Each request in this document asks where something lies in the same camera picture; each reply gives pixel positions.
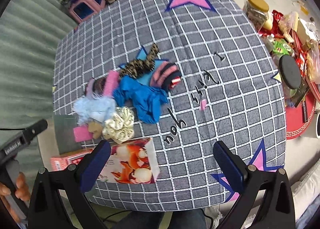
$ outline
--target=white scrunchie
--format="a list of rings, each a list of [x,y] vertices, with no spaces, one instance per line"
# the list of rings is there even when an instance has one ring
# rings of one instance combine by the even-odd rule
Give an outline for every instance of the white scrunchie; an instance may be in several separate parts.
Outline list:
[[[104,122],[103,137],[121,144],[134,136],[133,122],[134,115],[128,107],[117,107],[111,119]]]

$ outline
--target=snack box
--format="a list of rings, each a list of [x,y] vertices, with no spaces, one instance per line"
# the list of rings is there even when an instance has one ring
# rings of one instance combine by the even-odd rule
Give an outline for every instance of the snack box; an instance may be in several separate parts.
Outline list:
[[[80,149],[74,152],[61,154],[60,156],[51,157],[52,171],[59,171],[66,169],[70,164],[78,164],[86,154],[93,151],[93,148]]]
[[[152,138],[113,145],[99,180],[111,183],[155,183],[160,173]]]

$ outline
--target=green curtain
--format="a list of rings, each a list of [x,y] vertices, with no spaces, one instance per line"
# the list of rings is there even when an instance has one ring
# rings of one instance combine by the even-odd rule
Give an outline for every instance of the green curtain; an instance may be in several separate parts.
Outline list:
[[[52,116],[58,42],[76,27],[59,0],[11,0],[0,17],[0,128],[25,128]],[[17,131],[0,131],[0,146]],[[43,167],[37,139],[17,160],[30,189]]]

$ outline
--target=metal screw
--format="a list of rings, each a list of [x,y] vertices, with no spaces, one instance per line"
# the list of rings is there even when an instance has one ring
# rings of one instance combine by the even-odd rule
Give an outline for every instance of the metal screw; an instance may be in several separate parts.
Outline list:
[[[248,170],[250,170],[250,171],[256,171],[256,166],[255,165],[249,165],[248,166]]]
[[[43,174],[45,172],[45,168],[40,168],[38,172],[39,174]]]
[[[75,164],[70,164],[69,166],[68,166],[68,169],[69,170],[71,170],[71,171],[73,171],[73,170],[75,170],[76,169],[76,165]]]
[[[283,168],[279,168],[279,173],[280,173],[281,175],[284,175],[284,174],[285,174],[285,170],[284,170]]]

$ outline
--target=human hand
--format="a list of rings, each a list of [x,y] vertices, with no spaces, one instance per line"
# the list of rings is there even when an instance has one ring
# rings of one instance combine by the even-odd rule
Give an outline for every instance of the human hand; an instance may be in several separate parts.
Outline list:
[[[20,172],[20,174],[17,178],[16,184],[17,184],[17,190],[15,192],[16,197],[21,199],[22,201],[29,201],[31,195],[29,192],[29,187],[26,183],[26,177],[22,172]],[[21,222],[20,218],[18,217],[16,212],[13,209],[11,209],[10,204],[8,203],[8,201],[5,198],[5,196],[10,195],[10,194],[11,194],[10,189],[0,183],[0,198],[1,198],[4,206],[8,210],[9,214],[15,220],[15,222],[20,223]]]

